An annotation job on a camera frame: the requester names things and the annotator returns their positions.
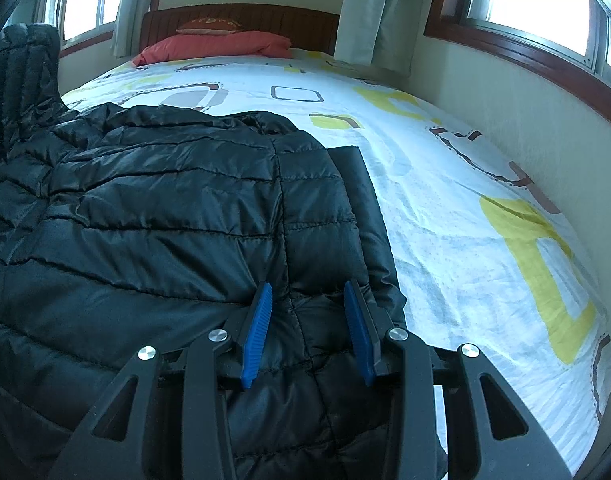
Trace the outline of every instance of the silver bolt head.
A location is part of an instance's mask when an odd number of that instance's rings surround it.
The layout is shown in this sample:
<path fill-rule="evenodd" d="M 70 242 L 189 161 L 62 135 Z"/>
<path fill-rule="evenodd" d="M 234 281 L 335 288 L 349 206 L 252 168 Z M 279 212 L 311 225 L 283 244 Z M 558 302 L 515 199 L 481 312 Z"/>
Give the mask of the silver bolt head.
<path fill-rule="evenodd" d="M 404 328 L 391 328 L 388 335 L 395 341 L 405 341 L 408 338 L 408 331 Z"/>
<path fill-rule="evenodd" d="M 139 350 L 139 359 L 143 361 L 149 361 L 156 355 L 156 348 L 153 346 L 144 346 Z"/>
<path fill-rule="evenodd" d="M 215 343 L 218 343 L 219 341 L 225 341 L 227 339 L 227 332 L 222 328 L 216 328 L 208 334 L 208 338 L 210 338 L 210 341 L 213 341 Z"/>
<path fill-rule="evenodd" d="M 471 343 L 466 343 L 461 346 L 461 352 L 466 357 L 478 357 L 479 353 L 481 353 L 481 351 L 479 351 L 479 347 Z"/>

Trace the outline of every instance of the bed sheet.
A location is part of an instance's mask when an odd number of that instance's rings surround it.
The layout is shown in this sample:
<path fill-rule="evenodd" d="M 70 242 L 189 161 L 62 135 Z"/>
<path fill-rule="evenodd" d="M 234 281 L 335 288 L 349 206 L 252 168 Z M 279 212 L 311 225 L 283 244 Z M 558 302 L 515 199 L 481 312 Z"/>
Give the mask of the bed sheet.
<path fill-rule="evenodd" d="M 572 472 L 611 389 L 611 343 L 589 257 L 569 222 L 480 132 L 319 52 L 131 63 L 69 92 L 83 110 L 172 105 L 219 116 L 269 110 L 327 148 L 361 149 L 388 230 L 408 328 L 474 342 Z M 446 446 L 437 388 L 437 422 Z"/>

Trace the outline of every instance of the white curtain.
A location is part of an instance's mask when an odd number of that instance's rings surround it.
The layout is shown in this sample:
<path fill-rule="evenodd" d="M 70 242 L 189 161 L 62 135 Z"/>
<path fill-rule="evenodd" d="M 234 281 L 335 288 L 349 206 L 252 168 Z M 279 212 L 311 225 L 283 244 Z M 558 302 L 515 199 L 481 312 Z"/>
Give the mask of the white curtain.
<path fill-rule="evenodd" d="M 412 58 L 410 0 L 343 0 L 334 57 L 407 74 Z"/>
<path fill-rule="evenodd" d="M 121 0 L 114 25 L 115 57 L 138 54 L 141 23 L 148 10 L 150 0 Z"/>

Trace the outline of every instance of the blue gripper pad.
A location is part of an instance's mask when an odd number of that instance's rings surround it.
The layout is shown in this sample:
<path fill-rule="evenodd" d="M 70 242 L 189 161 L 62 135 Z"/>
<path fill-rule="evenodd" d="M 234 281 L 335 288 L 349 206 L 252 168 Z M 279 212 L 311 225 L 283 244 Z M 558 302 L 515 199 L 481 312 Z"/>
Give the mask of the blue gripper pad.
<path fill-rule="evenodd" d="M 372 386 L 377 376 L 375 372 L 374 354 L 370 337 L 365 325 L 359 300 L 354 292 L 351 282 L 346 282 L 343 290 L 343 307 L 348 320 L 349 336 L 354 347 L 354 356 L 357 359 L 359 372 L 367 386 Z"/>
<path fill-rule="evenodd" d="M 266 283 L 263 286 L 256 312 L 250 326 L 250 333 L 243 345 L 243 370 L 240 382 L 247 390 L 258 375 L 261 354 L 268 335 L 269 319 L 272 316 L 272 286 Z"/>

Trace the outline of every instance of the quilted jacket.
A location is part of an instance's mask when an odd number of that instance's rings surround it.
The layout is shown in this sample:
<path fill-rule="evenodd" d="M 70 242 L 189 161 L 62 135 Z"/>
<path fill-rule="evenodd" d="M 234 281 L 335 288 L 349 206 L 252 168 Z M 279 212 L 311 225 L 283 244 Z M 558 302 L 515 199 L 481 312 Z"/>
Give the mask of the quilted jacket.
<path fill-rule="evenodd" d="M 380 478 L 392 392 L 359 375 L 342 291 L 399 326 L 405 297 L 359 150 L 269 112 L 69 110 L 58 49 L 48 25 L 0 37 L 0 478 L 46 478 L 139 348 L 189 345 L 262 281 L 260 374 L 227 398 L 239 479 Z"/>

